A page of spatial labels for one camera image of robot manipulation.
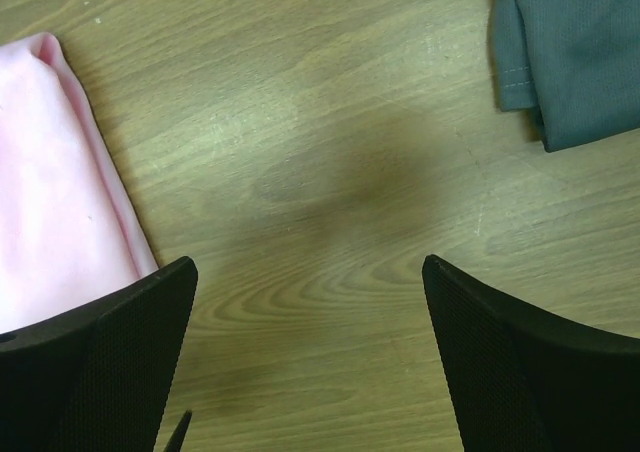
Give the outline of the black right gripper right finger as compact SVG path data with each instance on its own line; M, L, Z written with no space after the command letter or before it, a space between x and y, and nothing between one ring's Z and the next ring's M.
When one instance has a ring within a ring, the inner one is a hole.
M560 317L436 255L422 278L465 450L638 450L638 339Z

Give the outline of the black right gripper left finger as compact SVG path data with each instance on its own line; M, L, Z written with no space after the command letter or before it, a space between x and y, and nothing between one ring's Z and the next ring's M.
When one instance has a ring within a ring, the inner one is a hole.
M198 271L182 257L1 336L4 451L154 449Z

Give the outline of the pink t-shirt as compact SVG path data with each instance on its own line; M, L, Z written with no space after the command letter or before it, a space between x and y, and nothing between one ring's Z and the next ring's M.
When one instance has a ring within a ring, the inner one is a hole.
M58 40L1 49L1 329L125 288L157 268Z

